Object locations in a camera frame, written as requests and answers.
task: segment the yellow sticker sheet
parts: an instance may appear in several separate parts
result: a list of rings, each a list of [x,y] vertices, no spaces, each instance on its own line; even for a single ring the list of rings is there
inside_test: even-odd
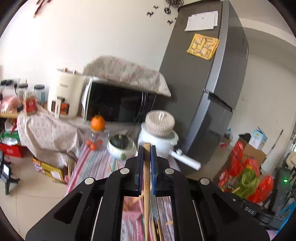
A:
[[[219,39],[217,38],[195,34],[187,53],[210,60],[215,54],[218,44]]]

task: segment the brand logo on coffee maker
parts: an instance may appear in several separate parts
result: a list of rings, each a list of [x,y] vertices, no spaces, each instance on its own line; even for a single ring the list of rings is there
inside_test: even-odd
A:
[[[59,84],[61,87],[65,87],[65,88],[68,88],[67,85],[63,85],[63,84]]]

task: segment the striped tablecloth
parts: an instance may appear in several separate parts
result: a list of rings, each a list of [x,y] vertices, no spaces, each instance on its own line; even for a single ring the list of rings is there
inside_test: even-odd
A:
[[[175,159],[168,158],[171,168],[180,170]],[[87,177],[93,177],[96,180],[108,177],[112,171],[122,168],[125,160],[116,160],[111,157],[107,149],[92,151],[86,145],[80,148],[80,156],[76,167],[71,175],[67,193],[71,192],[79,183]],[[144,200],[138,198],[135,202],[133,197],[125,197],[124,209],[121,223],[122,241],[144,241]],[[166,224],[173,220],[171,211],[170,197],[157,197],[157,207],[160,217],[160,226],[164,241],[174,240],[174,230],[172,224]],[[149,240],[153,240],[151,223],[149,227]]]

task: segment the microwave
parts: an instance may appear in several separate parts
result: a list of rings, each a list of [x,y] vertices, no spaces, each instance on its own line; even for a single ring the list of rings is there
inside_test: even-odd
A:
[[[100,114],[106,121],[142,123],[152,110],[156,94],[137,86],[104,79],[93,79],[87,86],[84,122]]]

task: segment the refrigerator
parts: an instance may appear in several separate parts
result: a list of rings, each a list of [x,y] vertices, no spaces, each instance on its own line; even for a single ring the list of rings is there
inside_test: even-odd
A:
[[[202,165],[212,157],[237,106],[248,60],[248,41],[229,1],[196,2],[179,8],[160,73],[172,96],[157,96],[153,109],[176,121],[176,148]],[[213,30],[184,31],[192,14],[218,11]],[[211,60],[187,53],[195,33],[220,40]],[[183,173],[194,170],[179,163]]]

